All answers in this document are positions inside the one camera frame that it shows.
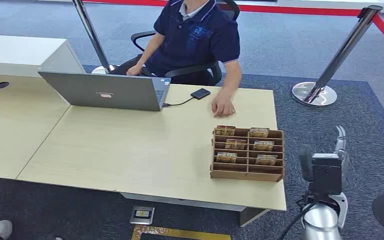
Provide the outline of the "person's right hand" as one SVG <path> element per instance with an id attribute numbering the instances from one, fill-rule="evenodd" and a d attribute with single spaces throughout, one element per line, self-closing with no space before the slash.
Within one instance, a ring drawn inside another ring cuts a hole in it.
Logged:
<path id="1" fill-rule="evenodd" d="M 126 75 L 127 76 L 138 76 L 141 74 L 141 71 L 142 71 L 142 65 L 140 64 L 135 64 L 134 66 L 130 67 L 127 71 L 126 71 Z"/>

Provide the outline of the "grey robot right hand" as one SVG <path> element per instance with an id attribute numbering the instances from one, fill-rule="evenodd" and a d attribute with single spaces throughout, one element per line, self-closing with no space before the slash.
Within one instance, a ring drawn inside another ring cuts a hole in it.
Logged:
<path id="1" fill-rule="evenodd" d="M 346 150 L 347 138 L 345 129 L 337 125 L 338 137 L 333 153 L 312 153 L 309 144 L 301 144 L 298 151 L 298 159 L 301 166 L 301 174 L 305 181 L 314 182 L 316 180 L 316 166 L 333 168 L 338 172 L 334 179 L 344 181 L 345 173 L 348 170 L 349 154 Z"/>

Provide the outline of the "person's left hand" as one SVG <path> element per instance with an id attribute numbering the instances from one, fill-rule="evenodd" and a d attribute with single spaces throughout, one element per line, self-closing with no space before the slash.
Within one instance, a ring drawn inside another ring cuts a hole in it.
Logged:
<path id="1" fill-rule="evenodd" d="M 225 89 L 222 89 L 217 93 L 211 103 L 211 110 L 214 117 L 229 117 L 236 113 L 232 103 L 233 95 L 233 92 Z"/>

